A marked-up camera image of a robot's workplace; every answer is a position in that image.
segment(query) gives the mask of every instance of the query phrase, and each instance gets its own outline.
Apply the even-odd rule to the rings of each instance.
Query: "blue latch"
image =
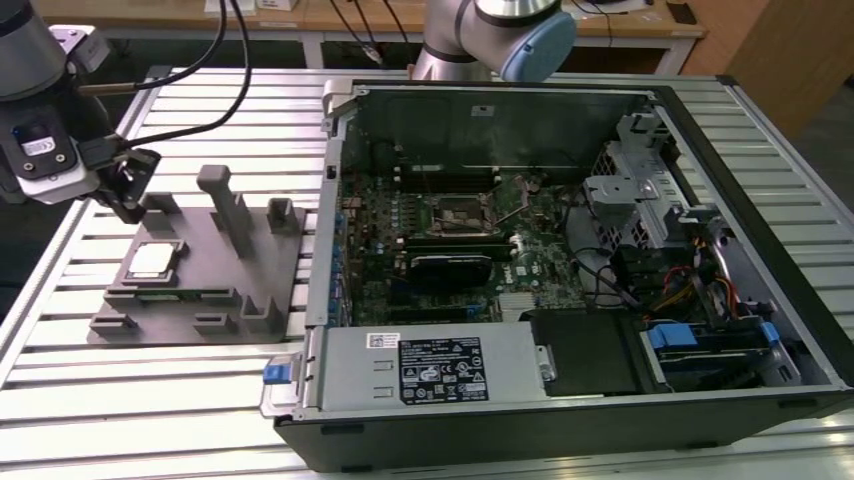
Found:
[[[265,367],[265,385],[289,385],[291,383],[291,365],[267,365]]]
[[[769,345],[777,345],[780,343],[780,332],[777,331],[774,324],[770,322],[762,322],[760,328],[762,328],[765,338],[769,340]]]
[[[692,326],[685,323],[669,323],[657,325],[646,332],[654,349],[665,347],[686,347],[697,345],[697,338],[692,332]]]

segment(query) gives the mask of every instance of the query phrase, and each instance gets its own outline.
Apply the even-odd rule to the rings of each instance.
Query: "black cable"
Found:
[[[629,305],[629,307],[638,310],[640,312],[648,313],[650,309],[644,306],[641,301],[624,289],[624,287],[621,287],[614,282],[612,282],[612,280],[609,280],[602,275],[600,275],[598,272],[593,268],[590,268],[585,264],[585,262],[581,261],[581,259],[578,258],[578,254],[589,251],[594,251],[601,255],[612,254],[610,250],[608,250],[606,248],[585,247],[570,252],[571,261],[576,263],[576,265],[581,267],[582,270],[585,270],[590,275],[593,275],[594,278],[597,278],[612,290],[614,290],[614,292],[620,294],[621,298],[624,299],[624,302],[626,302],[626,305]]]
[[[362,41],[362,39],[359,38],[359,35],[357,35],[357,31],[350,26],[350,22],[347,21],[347,17],[345,17],[345,14],[342,13],[341,8],[338,8],[338,3],[335,3],[335,0],[330,0],[330,3],[333,4],[333,8],[335,9],[335,13],[338,14],[338,18],[341,19],[342,23],[345,24],[345,27],[347,27],[347,31],[350,32],[350,35],[353,35],[354,40],[357,41],[357,43],[359,44],[359,46],[365,50],[365,48],[369,46],[369,44],[365,43]]]
[[[357,11],[359,12],[359,18],[362,18],[362,23],[365,24],[365,30],[369,32],[369,38],[371,39],[371,46],[374,50],[379,51],[377,48],[377,38],[374,38],[374,30],[371,30],[371,24],[369,23],[369,18],[365,16],[365,12],[362,11],[362,4],[359,0],[353,0],[354,5],[357,6]]]
[[[162,78],[159,80],[153,80],[151,82],[135,83],[134,84],[135,90],[138,91],[151,90],[153,88],[161,88],[166,85],[171,85],[179,80],[183,80],[185,78],[191,76],[194,73],[199,71],[199,69],[202,69],[202,67],[205,67],[209,64],[209,62],[211,61],[211,58],[214,58],[214,54],[217,53],[217,51],[219,50],[219,47],[223,44],[223,40],[226,39],[226,30],[229,26],[227,10],[229,9],[226,8],[226,0],[219,0],[219,27],[217,29],[217,37],[214,38],[214,43],[211,43],[211,46],[209,47],[209,51],[205,52],[205,55],[202,56],[202,58],[199,58],[199,60],[197,60],[195,63],[190,67],[187,67],[185,71],[182,71],[181,73],[177,73],[171,77]]]
[[[592,5],[597,8],[597,10],[600,10],[600,12],[592,12],[590,10],[585,10],[585,8],[582,8],[582,6],[578,4],[577,0],[573,0],[573,3],[576,4],[576,7],[589,15],[605,15],[605,23],[609,27],[609,50],[612,50],[612,47],[614,46],[614,29],[612,28],[612,14],[605,10],[602,10],[602,7],[600,7],[600,5],[597,5],[596,3],[593,3]]]
[[[362,4],[359,0],[353,0],[353,3],[357,5],[357,11],[359,12],[359,17],[362,18],[362,23],[365,24],[365,29],[369,32],[369,38],[371,39],[371,50],[366,51],[366,55],[371,60],[377,62],[381,68],[386,68],[386,59],[383,58],[383,54],[379,49],[379,44],[377,43],[377,39],[374,38],[374,30],[371,29],[371,23],[369,22],[369,17],[366,17],[365,12],[362,11]]]
[[[195,135],[198,133],[210,132],[211,130],[226,125],[231,117],[235,116],[238,110],[241,109],[241,105],[243,105],[243,101],[246,100],[246,96],[250,93],[250,86],[253,85],[253,52],[250,47],[250,29],[246,26],[246,20],[243,19],[243,12],[241,11],[241,5],[238,4],[238,0],[229,0],[231,2],[231,6],[235,11],[235,17],[238,19],[238,25],[241,26],[241,38],[243,41],[243,62],[245,62],[245,73],[243,73],[243,86],[241,87],[241,92],[238,93],[238,98],[235,99],[234,104],[226,111],[223,117],[213,123],[207,125],[201,125],[194,128],[186,128],[183,130],[177,130],[174,132],[162,133],[158,135],[151,135],[149,137],[138,138],[135,140],[128,140],[123,144],[123,148],[130,149],[139,147],[140,145],[146,145],[149,143],[165,142],[167,140],[173,140],[179,137],[186,137],[187,135]]]
[[[406,34],[406,30],[403,29],[403,24],[401,23],[401,19],[398,18],[395,9],[391,7],[391,3],[389,3],[389,0],[383,0],[383,3],[386,4],[389,13],[391,13],[391,16],[395,19],[395,23],[398,24],[398,30],[401,30],[401,35],[403,36],[403,43],[406,44],[406,57],[409,59],[410,65],[414,65],[415,62],[413,61],[413,45],[410,44],[410,36]]]

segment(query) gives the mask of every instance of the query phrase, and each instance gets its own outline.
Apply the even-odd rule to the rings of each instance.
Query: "aluminum extrusion table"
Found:
[[[337,77],[403,78],[378,71],[261,70],[229,126],[153,145],[165,160],[150,191],[207,205],[195,175],[226,164],[250,205],[290,196],[318,202],[325,134],[321,95]],[[670,84],[753,198],[784,245],[854,335],[854,217],[738,87],[714,78],[562,75],[553,81]],[[218,118],[241,70],[209,69],[140,93],[122,124],[134,137]],[[690,182],[700,186],[693,171]],[[700,189],[704,198],[705,190]],[[0,327],[0,478],[341,478],[306,469],[258,413],[267,360],[302,347],[313,253],[310,213],[290,341],[262,346],[103,348],[87,344],[135,226],[78,202]],[[782,425],[729,447],[533,460],[359,478],[557,479],[620,472],[632,478],[850,478],[854,410]]]

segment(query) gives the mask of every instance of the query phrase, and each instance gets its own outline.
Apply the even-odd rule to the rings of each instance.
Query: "warning label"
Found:
[[[403,403],[490,399],[479,338],[401,340],[398,347]]]

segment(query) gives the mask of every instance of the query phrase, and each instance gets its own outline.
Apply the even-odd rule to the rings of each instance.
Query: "wooden table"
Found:
[[[337,2],[354,29],[365,32],[353,3]],[[112,38],[205,39],[217,27],[217,19],[205,14],[205,0],[34,0],[34,3],[48,23],[91,24]],[[405,29],[411,32],[410,40],[421,43],[423,2],[391,0],[391,4]],[[398,26],[381,0],[362,0],[362,5],[377,40],[402,42]],[[674,21],[664,0],[657,0],[652,9],[612,15],[613,38],[606,18],[585,16],[589,18],[578,21],[577,46],[660,50],[664,52],[656,67],[660,74],[680,73],[694,43],[706,33],[704,27]],[[302,0],[293,12],[259,9],[247,21],[254,39],[302,42],[309,68],[325,67],[323,42],[353,41],[330,0]],[[230,32],[230,38],[237,38],[237,32]]]

